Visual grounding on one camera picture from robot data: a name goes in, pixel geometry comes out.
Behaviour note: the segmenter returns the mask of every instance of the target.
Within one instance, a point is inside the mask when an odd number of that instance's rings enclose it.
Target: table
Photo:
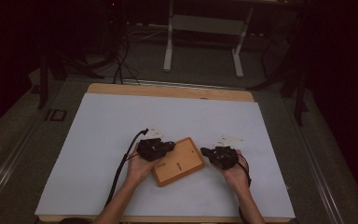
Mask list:
[[[234,62],[235,72],[238,78],[243,77],[242,65],[240,60],[240,51],[243,40],[249,27],[249,23],[256,7],[281,7],[299,10],[304,5],[298,1],[277,1],[277,0],[237,0],[249,6],[244,21],[223,20],[216,18],[204,18],[187,15],[178,15],[173,12],[173,0],[170,0],[169,19],[168,19],[168,41],[165,51],[163,70],[171,71],[172,64],[172,32],[173,30],[187,30],[223,35],[237,35],[239,37],[238,44],[232,49],[232,58]]]
[[[172,116],[173,111],[186,105],[192,106]],[[199,108],[206,110],[194,112]],[[225,122],[215,119],[216,116],[224,117],[227,112],[232,113]],[[245,138],[248,148],[236,148],[247,156],[250,163],[251,191],[262,214],[266,214],[266,221],[288,221],[294,217],[293,207],[259,112],[252,94],[247,91],[92,84],[79,107],[35,213],[43,221],[60,221],[66,217],[94,219],[103,209],[115,166],[124,154],[121,149],[128,147],[131,133],[135,135],[130,126],[136,129],[139,123],[144,127],[164,120],[158,125],[166,133],[163,141],[189,135],[200,148],[210,147],[211,136],[232,135],[235,133],[232,130],[244,128],[242,122],[233,118],[245,115],[245,126],[249,126],[244,133],[248,137]],[[189,125],[184,118],[194,127],[184,130]],[[103,126],[108,133],[101,132]],[[233,192],[228,190],[224,178],[207,163],[208,167],[163,188],[158,188],[156,181],[149,176],[137,189],[122,221],[239,222]]]

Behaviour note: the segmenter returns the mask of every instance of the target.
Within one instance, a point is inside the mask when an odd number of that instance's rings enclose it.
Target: black cable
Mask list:
[[[126,62],[124,62],[123,65],[127,68],[127,71],[130,73],[130,75],[131,75],[130,78],[135,79],[135,81],[138,83],[138,85],[141,85],[141,83],[139,82],[139,80],[138,80],[138,78],[137,78],[137,77],[139,76],[139,74],[140,74],[139,71],[136,70],[135,68],[132,68],[132,67],[130,67],[129,65],[127,65]]]
[[[134,158],[134,157],[136,157],[136,156],[138,156],[138,154],[135,154],[135,155],[133,155],[133,156],[131,156],[131,157],[128,157],[128,158],[126,159],[126,161],[129,161],[130,159],[132,159],[132,158]]]
[[[246,169],[242,164],[240,164],[239,162],[237,162],[237,164],[240,166],[240,168],[242,168],[242,170],[245,172],[246,174],[246,177],[248,177],[248,184],[249,184],[249,188],[251,187],[251,183],[252,183],[252,179],[251,177],[249,176],[249,163],[248,161],[241,155],[241,154],[238,154],[239,156],[241,156],[245,162],[248,164],[248,169]],[[238,212],[240,213],[240,218],[241,218],[241,221],[243,224],[249,224],[249,222],[245,219],[245,217],[243,216],[243,213],[241,211],[241,208],[238,206]]]
[[[148,131],[149,131],[148,129],[142,130],[142,131],[138,132],[135,135],[135,137],[132,139],[129,149],[127,150],[126,154],[124,154],[123,159],[121,159],[120,165],[118,166],[118,168],[116,170],[115,179],[113,180],[112,188],[110,189],[109,196],[107,197],[104,207],[106,207],[109,204],[109,202],[112,200],[113,194],[115,193],[118,177],[120,176],[121,169],[123,168],[124,163],[126,162],[127,158],[129,157],[133,143],[139,137],[139,135],[141,135],[141,134],[145,135]]]
[[[126,46],[125,44],[123,44],[123,43],[121,43],[121,44],[124,46],[124,48],[125,48],[125,50],[126,50],[126,53],[124,54],[124,57],[121,59],[121,61],[120,61],[120,59],[119,59],[119,56],[117,55],[118,68],[116,69],[115,75],[114,75],[114,77],[113,77],[113,84],[116,84],[116,78],[117,78],[117,74],[118,74],[118,73],[120,73],[121,84],[123,84],[123,78],[122,78],[122,76],[121,76],[121,65],[122,65],[122,64],[124,63],[124,61],[126,60],[127,55],[128,55],[128,53],[129,53],[129,49],[127,48],[127,46]]]

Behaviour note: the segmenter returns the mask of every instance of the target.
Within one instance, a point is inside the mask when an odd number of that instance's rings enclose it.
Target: wrist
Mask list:
[[[228,185],[235,191],[240,192],[244,190],[249,190],[249,185],[244,179],[228,179],[226,178]]]
[[[137,189],[141,183],[142,183],[142,181],[137,181],[135,179],[127,178],[123,183],[123,187],[129,188],[129,189]]]
[[[252,198],[252,193],[248,188],[234,189],[238,198]]]
[[[232,186],[236,194],[250,194],[250,188],[247,185]]]

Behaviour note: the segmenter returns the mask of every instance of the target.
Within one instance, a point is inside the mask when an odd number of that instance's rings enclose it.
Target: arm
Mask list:
[[[131,201],[133,193],[147,178],[153,166],[159,162],[159,160],[146,161],[138,156],[135,151],[130,154],[129,158],[131,159],[129,159],[129,168],[123,185],[112,201],[97,216],[93,222],[94,224],[119,223]]]
[[[248,163],[240,156],[240,164],[246,169],[249,169]],[[249,223],[265,223],[258,211],[257,205],[249,190],[249,183],[246,173],[240,168],[239,165],[221,171],[228,185],[235,191],[240,202],[240,209],[244,218]]]

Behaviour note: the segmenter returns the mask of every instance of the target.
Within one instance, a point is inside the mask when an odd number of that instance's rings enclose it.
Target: wooden edge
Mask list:
[[[183,172],[183,173],[181,173],[181,174],[179,174],[179,175],[176,175],[176,176],[174,176],[174,177],[171,178],[171,179],[168,179],[168,180],[165,180],[165,181],[162,181],[162,182],[161,182],[161,181],[159,180],[159,178],[158,178],[158,175],[157,175],[157,173],[156,173],[156,169],[153,168],[153,176],[156,178],[157,184],[158,184],[159,187],[164,187],[164,186],[166,186],[166,185],[169,185],[169,184],[171,184],[172,182],[174,182],[174,181],[176,181],[176,180],[178,180],[178,179],[180,179],[180,178],[183,178],[183,177],[185,177],[185,176],[187,176],[187,175],[191,175],[191,174],[193,174],[194,172],[196,172],[196,171],[202,169],[203,167],[205,167],[205,160],[202,158],[199,149],[196,147],[196,144],[194,144],[194,142],[193,142],[193,140],[191,139],[191,137],[187,137],[187,138],[184,138],[184,139],[182,139],[182,140],[179,140],[179,141],[177,141],[175,144],[180,144],[180,143],[185,142],[185,141],[190,141],[190,144],[193,146],[193,148],[196,149],[195,151],[196,151],[197,155],[199,156],[199,158],[200,158],[200,160],[201,160],[201,164],[198,165],[198,166],[195,166],[195,167],[189,169],[188,171],[185,171],[185,172]]]
[[[172,98],[245,102],[255,101],[253,95],[248,91],[211,90],[187,87],[116,85],[105,83],[90,84],[87,93],[159,96]]]
[[[79,217],[84,218],[88,221],[93,221],[97,216],[49,216],[43,215],[39,216],[39,219],[44,222],[60,222],[65,218],[69,217]],[[266,222],[289,222],[290,217],[264,217]],[[209,223],[241,223],[239,217],[128,217],[124,216],[121,218],[121,222],[209,222]]]

